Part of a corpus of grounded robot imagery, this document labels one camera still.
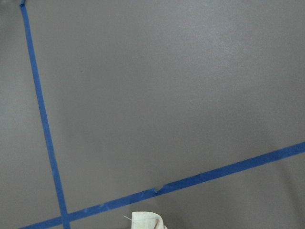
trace diagonal blue tape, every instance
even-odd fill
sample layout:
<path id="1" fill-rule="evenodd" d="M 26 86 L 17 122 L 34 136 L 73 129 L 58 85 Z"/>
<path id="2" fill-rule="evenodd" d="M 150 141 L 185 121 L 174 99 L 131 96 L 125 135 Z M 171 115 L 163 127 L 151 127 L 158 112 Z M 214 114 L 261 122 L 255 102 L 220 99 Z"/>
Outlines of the diagonal blue tape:
<path id="1" fill-rule="evenodd" d="M 39 105 L 39 112 L 40 112 L 40 116 L 41 116 L 44 137 L 45 137 L 45 141 L 46 141 L 46 145 L 47 145 L 47 149 L 48 149 L 49 160 L 50 160 L 50 165 L 51 165 L 51 169 L 52 169 L 52 175 L 53 175 L 54 184 L 55 184 L 56 193 L 57 193 L 57 199 L 58 199 L 58 203 L 59 203 L 59 207 L 60 207 L 60 211 L 61 211 L 61 221 L 62 221 L 64 229 L 70 229 L 70 222 L 68 219 L 67 207 L 66 207 L 65 198 L 64 198 L 63 190 L 62 190 L 62 186 L 61 186 L 61 178 L 60 178 L 60 175 L 58 172 L 57 162 L 55 159 L 54 147 L 53 147 L 50 127 L 49 127 L 49 123 L 48 123 L 47 112 L 46 112 L 46 108 L 44 105 L 44 100 L 43 100 L 43 95 L 42 95 L 42 90 L 41 90 L 41 84 L 40 84 L 38 68 L 37 68 L 37 64 L 36 64 L 33 41 L 32 41 L 32 36 L 31 36 L 31 32 L 30 32 L 31 29 L 30 29 L 29 17 L 28 17 L 27 9 L 25 7 L 24 2 L 25 2 L 24 0 L 21 1 L 20 9 L 22 12 L 22 17 L 23 17 L 23 22 L 24 22 L 25 35 L 26 35 L 26 39 L 27 39 L 27 45 L 28 45 L 29 56 L 30 56 L 30 64 L 31 64 L 32 73 L 33 73 L 33 79 L 34 79 L 34 84 L 35 84 L 37 101 L 38 101 L 38 105 Z"/>
<path id="2" fill-rule="evenodd" d="M 244 161 L 240 161 L 228 166 L 217 168 L 208 172 L 204 172 L 193 177 L 185 178 L 178 180 L 169 184 L 164 185 L 159 191 L 155 189 L 149 189 L 143 192 L 138 192 L 133 195 L 122 197 L 120 199 L 112 200 L 102 205 L 96 205 L 90 208 L 86 208 L 80 211 L 76 211 L 69 214 L 69 221 L 79 220 L 85 217 L 89 217 L 98 213 L 110 211 L 116 208 L 120 208 L 129 204 L 133 204 L 142 200 L 150 199 L 157 197 L 166 193 L 174 192 L 179 189 L 190 187 L 193 185 L 201 184 L 203 182 L 224 177 L 233 173 L 241 172 L 250 168 L 261 166 L 267 163 L 278 161 L 290 156 L 298 155 L 305 152 L 305 142 L 290 146 L 284 149 L 279 149 L 271 153 L 263 154 L 256 156 Z M 56 220 L 49 219 L 44 222 L 33 224 L 22 229 L 38 229 L 40 226 L 45 226 L 43 228 L 50 227 L 51 223 L 54 223 L 53 226 L 56 226 Z"/>

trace blue tape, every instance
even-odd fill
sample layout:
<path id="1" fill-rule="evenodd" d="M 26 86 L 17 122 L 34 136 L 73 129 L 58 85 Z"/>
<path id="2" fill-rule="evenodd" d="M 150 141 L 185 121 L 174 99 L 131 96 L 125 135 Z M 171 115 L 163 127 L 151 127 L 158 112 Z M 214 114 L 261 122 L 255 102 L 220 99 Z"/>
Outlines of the blue tape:
<path id="1" fill-rule="evenodd" d="M 296 144 L 294 146 L 290 146 L 284 149 L 279 149 L 276 151 L 273 151 L 271 153 L 263 154 L 260 156 L 256 156 L 244 161 L 240 161 L 228 166 L 224 166 L 218 169 L 214 169 L 205 173 L 201 173 L 198 175 L 195 175 L 193 177 L 185 178 L 182 180 L 178 180 L 169 184 L 164 185 L 159 191 L 156 191 L 155 189 L 149 189 L 143 192 L 138 192 L 130 196 L 122 197 L 120 199 L 112 200 L 107 203 L 104 203 L 102 205 L 96 205 L 90 208 L 85 208 L 80 211 L 76 211 L 69 214 L 69 221 L 75 221 L 79 220 L 85 217 L 89 217 L 95 214 L 99 214 L 102 212 L 110 211 L 116 208 L 120 208 L 129 204 L 133 204 L 142 200 L 150 199 L 153 197 L 157 197 L 166 193 L 174 192 L 179 189 L 183 189 L 186 187 L 190 187 L 193 185 L 201 184 L 203 182 L 217 179 L 220 177 L 224 177 L 233 173 L 241 172 L 250 168 L 254 168 L 257 166 L 261 166 L 267 163 L 271 163 L 274 161 L 278 161 L 290 156 L 298 155 L 300 153 L 305 152 L 305 142 Z M 50 227 L 50 223 L 54 223 L 53 226 L 56 226 L 57 224 L 55 219 L 50 219 L 38 224 L 33 224 L 27 227 L 24 227 L 23 229 L 38 229 L 41 226 L 43 228 Z"/>
<path id="2" fill-rule="evenodd" d="M 22 17 L 23 17 L 23 22 L 24 22 L 25 35 L 26 35 L 26 39 L 27 39 L 27 45 L 28 45 L 29 56 L 30 56 L 30 64 L 31 64 L 32 73 L 33 73 L 33 79 L 34 79 L 34 84 L 35 84 L 37 101 L 38 101 L 38 105 L 39 105 L 39 112 L 40 112 L 40 116 L 41 116 L 44 137 L 45 137 L 45 141 L 46 141 L 46 145 L 47 145 L 47 149 L 48 149 L 49 160 L 50 160 L 53 180 L 54 180 L 54 184 L 55 184 L 55 188 L 56 188 L 58 204 L 59 204 L 60 211 L 61 211 L 61 223 L 63 224 L 64 229 L 70 229 L 70 222 L 68 219 L 67 207 L 66 207 L 65 198 L 64 198 L 63 190 L 62 190 L 62 186 L 61 186 L 61 178 L 60 178 L 60 175 L 58 172 L 57 162 L 55 159 L 54 147 L 53 147 L 50 127 L 49 127 L 49 123 L 48 123 L 47 112 L 46 112 L 43 95 L 42 95 L 42 89 L 41 89 L 41 84 L 40 84 L 40 79 L 39 79 L 39 74 L 38 74 L 38 68 L 37 68 L 37 63 L 36 63 L 36 58 L 35 58 L 33 41 L 32 41 L 32 36 L 31 36 L 31 32 L 30 32 L 31 29 L 30 29 L 29 17 L 28 17 L 27 9 L 26 9 L 24 3 L 25 3 L 25 0 L 22 0 L 21 4 L 20 4 L 20 10 L 22 12 Z"/>

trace gray surface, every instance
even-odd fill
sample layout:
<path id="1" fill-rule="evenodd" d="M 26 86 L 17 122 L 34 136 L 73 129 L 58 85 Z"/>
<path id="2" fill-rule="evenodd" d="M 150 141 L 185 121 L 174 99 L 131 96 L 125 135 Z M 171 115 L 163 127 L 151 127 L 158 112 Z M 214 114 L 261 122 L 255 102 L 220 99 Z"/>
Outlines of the gray surface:
<path id="1" fill-rule="evenodd" d="M 0 5 L 4 228 L 59 215 L 18 3 Z M 28 0 L 27 9 L 69 212 L 304 141 L 303 1 Z M 155 210 L 169 229 L 303 228 L 304 162 L 72 228 L 127 228 L 131 210 Z"/>

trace blue tape strip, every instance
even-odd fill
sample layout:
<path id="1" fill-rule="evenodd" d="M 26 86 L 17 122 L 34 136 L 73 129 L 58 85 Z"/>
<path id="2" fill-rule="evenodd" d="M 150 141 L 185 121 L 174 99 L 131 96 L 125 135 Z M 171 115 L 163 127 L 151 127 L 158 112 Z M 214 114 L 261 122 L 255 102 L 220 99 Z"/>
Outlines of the blue tape strip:
<path id="1" fill-rule="evenodd" d="M 122 197 L 120 199 L 112 200 L 102 205 L 96 205 L 90 208 L 86 208 L 80 211 L 76 211 L 69 214 L 69 221 L 75 221 L 78 219 L 82 219 L 88 216 L 92 216 L 98 213 L 106 212 L 113 210 L 115 208 L 120 208 L 129 204 L 133 204 L 142 200 L 150 199 L 153 197 L 157 197 L 166 193 L 174 192 L 179 189 L 183 189 L 186 187 L 190 187 L 193 185 L 201 184 L 203 182 L 217 179 L 220 177 L 224 177 L 233 173 L 241 172 L 253 167 L 261 166 L 267 163 L 271 163 L 274 161 L 278 161 L 284 159 L 286 157 L 298 155 L 300 153 L 305 152 L 305 142 L 296 144 L 294 146 L 290 146 L 284 149 L 279 149 L 273 151 L 271 153 L 267 153 L 261 156 L 256 156 L 241 162 L 237 162 L 235 164 L 231 164 L 228 166 L 224 166 L 218 169 L 214 169 L 205 173 L 198 174 L 193 177 L 189 177 L 186 179 L 178 180 L 169 184 L 164 185 L 159 191 L 155 189 L 149 189 L 143 192 L 138 192 L 130 196 Z M 39 226 L 49 226 L 49 224 L 54 223 L 55 219 L 50 219 L 38 224 L 33 224 L 23 229 L 37 229 Z"/>
<path id="2" fill-rule="evenodd" d="M 26 9 L 24 3 L 25 3 L 25 0 L 22 0 L 21 4 L 20 4 L 20 9 L 21 9 L 22 16 L 23 16 L 25 35 L 26 35 L 26 39 L 27 39 L 27 45 L 28 45 L 29 56 L 30 56 L 30 64 L 31 64 L 32 73 L 33 73 L 33 79 L 34 79 L 34 84 L 35 84 L 37 101 L 38 101 L 38 105 L 39 105 L 39 112 L 40 112 L 40 116 L 41 116 L 44 137 L 45 137 L 45 141 L 46 141 L 46 145 L 47 145 L 47 149 L 48 149 L 49 160 L 50 160 L 50 164 L 51 164 L 51 168 L 52 168 L 52 175 L 53 175 L 54 184 L 55 184 L 56 193 L 57 193 L 57 199 L 58 199 L 58 203 L 59 203 L 59 207 L 60 207 L 60 211 L 61 211 L 61 221 L 62 221 L 64 229 L 70 229 L 70 222 L 68 219 L 67 207 L 66 207 L 65 198 L 64 198 L 63 190 L 62 190 L 62 186 L 61 186 L 61 178 L 60 178 L 60 175 L 58 172 L 57 162 L 55 159 L 54 147 L 53 147 L 50 127 L 49 127 L 49 123 L 48 123 L 47 112 L 46 112 L 46 108 L 44 105 L 44 100 L 43 100 L 43 95 L 42 95 L 42 90 L 41 90 L 41 84 L 40 84 L 38 68 L 37 68 L 37 64 L 36 64 L 33 41 L 32 41 L 32 36 L 31 36 L 31 32 L 30 32 L 31 29 L 30 29 L 29 17 L 28 17 L 27 9 Z"/>

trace white object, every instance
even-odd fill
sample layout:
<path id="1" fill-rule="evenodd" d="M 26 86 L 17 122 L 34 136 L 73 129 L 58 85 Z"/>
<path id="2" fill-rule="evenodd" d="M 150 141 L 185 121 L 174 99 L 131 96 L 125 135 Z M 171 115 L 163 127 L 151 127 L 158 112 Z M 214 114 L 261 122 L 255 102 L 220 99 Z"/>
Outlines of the white object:
<path id="1" fill-rule="evenodd" d="M 167 229 L 161 216 L 153 212 L 136 211 L 132 213 L 132 229 Z"/>

